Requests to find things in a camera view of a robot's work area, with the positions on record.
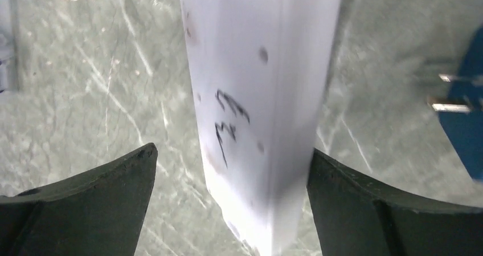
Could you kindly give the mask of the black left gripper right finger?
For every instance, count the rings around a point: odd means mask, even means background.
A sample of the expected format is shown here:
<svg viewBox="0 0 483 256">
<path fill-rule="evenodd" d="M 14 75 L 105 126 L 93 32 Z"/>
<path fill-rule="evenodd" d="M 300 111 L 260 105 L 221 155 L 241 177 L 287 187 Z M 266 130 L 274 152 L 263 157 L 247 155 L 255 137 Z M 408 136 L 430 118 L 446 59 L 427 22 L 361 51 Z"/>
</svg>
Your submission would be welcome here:
<svg viewBox="0 0 483 256">
<path fill-rule="evenodd" d="M 387 185 L 315 150 L 307 184 L 323 255 L 481 255 L 482 209 Z"/>
</svg>

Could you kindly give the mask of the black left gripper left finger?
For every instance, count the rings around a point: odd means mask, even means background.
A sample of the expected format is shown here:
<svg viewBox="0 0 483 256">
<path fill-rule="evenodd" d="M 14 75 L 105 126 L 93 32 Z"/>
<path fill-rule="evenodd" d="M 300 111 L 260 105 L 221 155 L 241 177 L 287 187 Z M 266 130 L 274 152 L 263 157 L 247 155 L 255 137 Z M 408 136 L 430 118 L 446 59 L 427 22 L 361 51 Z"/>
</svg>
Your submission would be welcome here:
<svg viewBox="0 0 483 256">
<path fill-rule="evenodd" d="M 64 180 L 1 197 L 2 255 L 133 255 L 152 195 L 153 143 Z"/>
</svg>

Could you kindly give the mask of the dark blue cube adapter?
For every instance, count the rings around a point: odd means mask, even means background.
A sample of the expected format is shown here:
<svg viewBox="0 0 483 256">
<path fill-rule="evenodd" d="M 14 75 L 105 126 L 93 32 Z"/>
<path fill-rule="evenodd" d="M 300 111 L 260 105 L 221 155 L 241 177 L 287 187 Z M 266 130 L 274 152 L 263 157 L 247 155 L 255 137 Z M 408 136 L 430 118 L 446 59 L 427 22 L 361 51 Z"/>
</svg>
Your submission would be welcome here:
<svg viewBox="0 0 483 256">
<path fill-rule="evenodd" d="M 475 31 L 455 74 L 439 74 L 449 84 L 443 98 L 427 103 L 469 176 L 482 181 L 482 27 Z"/>
</svg>

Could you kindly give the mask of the white long power strip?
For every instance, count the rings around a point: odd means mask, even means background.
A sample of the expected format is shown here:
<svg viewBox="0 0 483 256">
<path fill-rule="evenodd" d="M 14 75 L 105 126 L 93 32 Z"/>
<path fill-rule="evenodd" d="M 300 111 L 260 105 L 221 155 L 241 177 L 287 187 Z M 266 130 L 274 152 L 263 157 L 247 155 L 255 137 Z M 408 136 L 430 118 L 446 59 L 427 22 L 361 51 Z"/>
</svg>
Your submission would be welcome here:
<svg viewBox="0 0 483 256">
<path fill-rule="evenodd" d="M 206 186 L 260 255 L 296 239 L 341 0 L 180 0 Z"/>
</svg>

